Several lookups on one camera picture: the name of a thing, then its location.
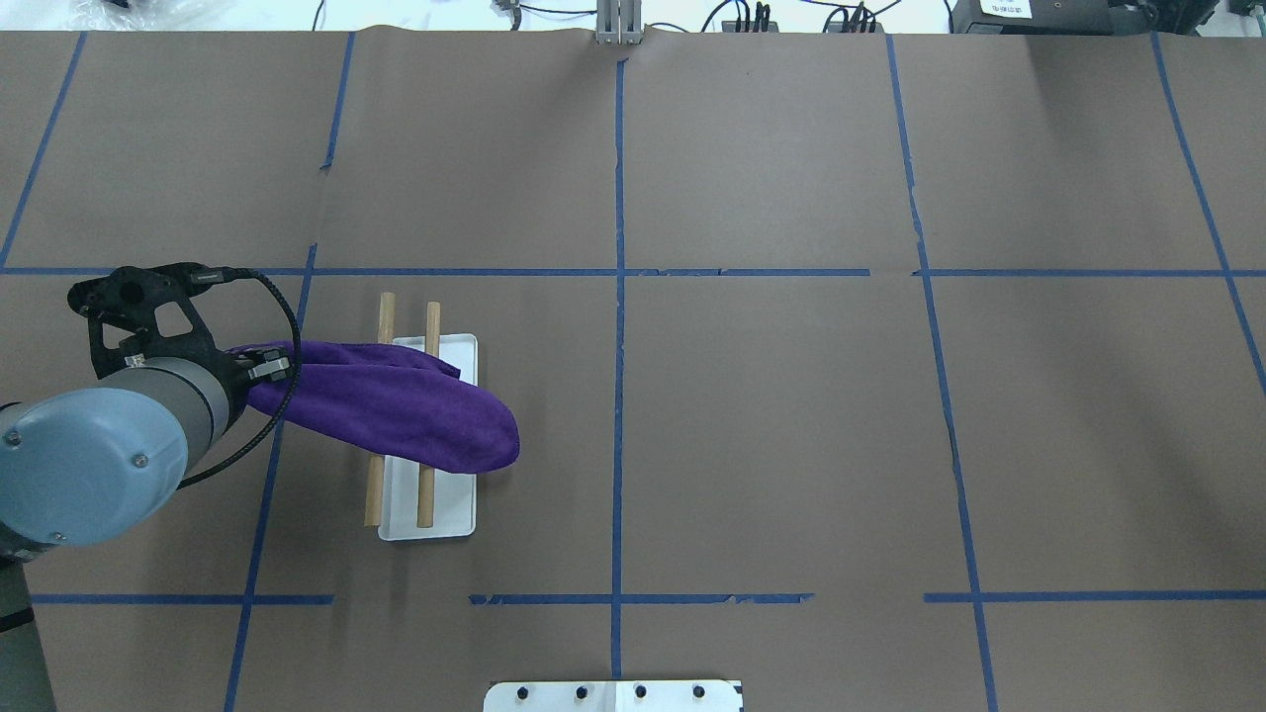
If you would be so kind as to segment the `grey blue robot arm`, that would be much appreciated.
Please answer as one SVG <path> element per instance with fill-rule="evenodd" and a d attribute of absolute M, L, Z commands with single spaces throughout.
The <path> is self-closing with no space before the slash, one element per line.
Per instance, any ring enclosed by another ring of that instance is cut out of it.
<path fill-rule="evenodd" d="M 99 383 L 3 409 L 3 708 L 53 711 L 28 563 L 105 542 L 157 512 L 241 416 L 249 389 L 298 378 L 280 347 L 123 360 Z"/>

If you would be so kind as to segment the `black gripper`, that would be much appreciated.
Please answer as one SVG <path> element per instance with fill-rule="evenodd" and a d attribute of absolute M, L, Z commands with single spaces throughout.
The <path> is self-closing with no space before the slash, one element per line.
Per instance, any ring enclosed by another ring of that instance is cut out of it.
<path fill-rule="evenodd" d="M 229 350 L 233 375 L 229 383 L 239 389 L 258 384 L 285 383 L 294 375 L 290 351 L 284 346 L 247 346 Z"/>

